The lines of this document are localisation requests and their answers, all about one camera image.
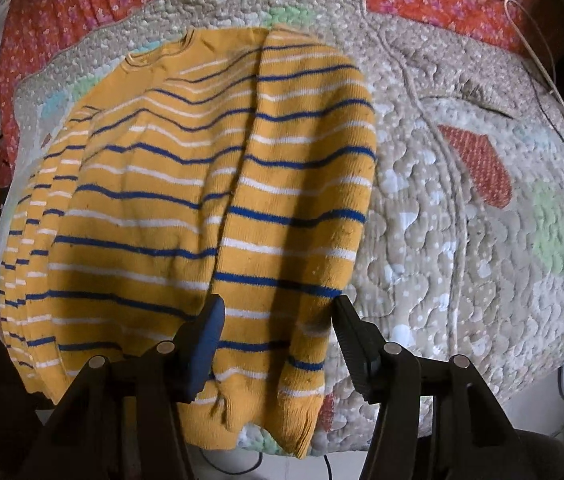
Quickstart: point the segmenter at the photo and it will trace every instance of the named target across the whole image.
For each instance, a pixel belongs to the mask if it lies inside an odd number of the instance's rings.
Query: white cable
[[[553,67],[553,78],[551,78],[549,73],[546,71],[546,69],[542,65],[542,62],[540,61],[539,57],[537,57],[537,54],[535,53],[535,51],[533,50],[531,45],[529,45],[528,41],[526,41],[524,34],[522,34],[522,31],[515,24],[515,22],[513,21],[513,18],[511,18],[511,15],[509,14],[508,7],[507,7],[508,4],[510,4],[510,3],[517,5],[526,14],[528,19],[531,21],[531,23],[533,23],[534,27],[538,31],[538,34],[542,38],[542,41],[544,42],[544,45],[546,46],[546,49],[547,49],[549,56],[550,56],[550,59],[551,59],[551,64],[552,64],[552,67]],[[533,19],[533,17],[526,11],[526,9],[524,9],[522,4],[520,4],[517,0],[504,0],[504,12],[507,15],[507,19],[510,22],[511,26],[514,28],[516,34],[518,35],[518,37],[520,38],[520,40],[524,44],[524,47],[526,48],[528,53],[531,55],[531,58],[533,59],[534,63],[536,64],[538,70],[540,71],[540,73],[542,74],[544,79],[546,80],[547,84],[550,86],[553,95],[555,96],[558,103],[560,104],[560,107],[562,108],[562,115],[564,116],[564,100],[562,99],[562,96],[560,95],[560,91],[558,90],[557,86],[555,85],[555,63],[553,62],[553,54],[551,52],[549,44],[546,41],[546,38],[542,34],[542,30],[540,30],[540,27],[537,24],[536,20]]]

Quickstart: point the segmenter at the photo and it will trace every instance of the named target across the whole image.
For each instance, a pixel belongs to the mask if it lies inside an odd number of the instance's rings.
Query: quilted blanket
[[[377,171],[345,290],[361,316],[415,354],[468,355],[500,400],[560,366],[564,120],[556,103],[519,56],[367,12],[365,0],[155,0],[59,54],[15,97],[20,149],[0,254],[46,141],[128,51],[191,26],[267,25],[280,8],[354,59],[374,99]],[[367,449],[377,407],[353,390],[334,334],[325,373],[311,452]],[[423,399],[422,432],[431,415]],[[239,445],[281,451],[256,426]]]

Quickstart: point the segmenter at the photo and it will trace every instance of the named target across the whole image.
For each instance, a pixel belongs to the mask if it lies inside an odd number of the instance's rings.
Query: sweater
[[[12,218],[4,340],[57,403],[93,355],[141,355],[226,306],[187,441],[244,424],[303,456],[324,395],[330,303],[353,270],[374,111],[348,57],[287,29],[192,30],[129,54],[71,110]]]

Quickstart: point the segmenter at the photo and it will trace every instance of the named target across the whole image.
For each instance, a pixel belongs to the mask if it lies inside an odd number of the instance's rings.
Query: metal bolt
[[[174,351],[174,349],[175,345],[173,345],[172,341],[162,341],[157,346],[158,352],[163,355],[170,354],[172,351]]]
[[[88,360],[88,366],[90,366],[91,368],[101,368],[105,364],[106,359],[104,359],[104,357],[102,357],[101,355],[96,355],[95,357],[91,357],[91,359]]]
[[[393,341],[389,341],[386,345],[384,345],[384,351],[387,354],[398,355],[401,352],[401,346]]]
[[[471,362],[466,355],[456,355],[453,358],[453,364],[459,368],[468,368],[471,365]]]

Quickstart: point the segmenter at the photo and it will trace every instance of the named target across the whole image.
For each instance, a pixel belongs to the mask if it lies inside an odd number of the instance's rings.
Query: bed
[[[129,51],[190,26],[277,23],[348,54],[374,98],[375,185],[345,289],[358,312],[418,355],[468,355],[500,400],[559,367],[564,119],[519,56],[502,0],[13,0],[0,51],[14,169],[0,257],[49,139]],[[311,453],[367,449],[377,407],[353,390],[334,334],[325,376]],[[430,424],[423,399],[421,432]],[[253,425],[238,446],[283,452]]]

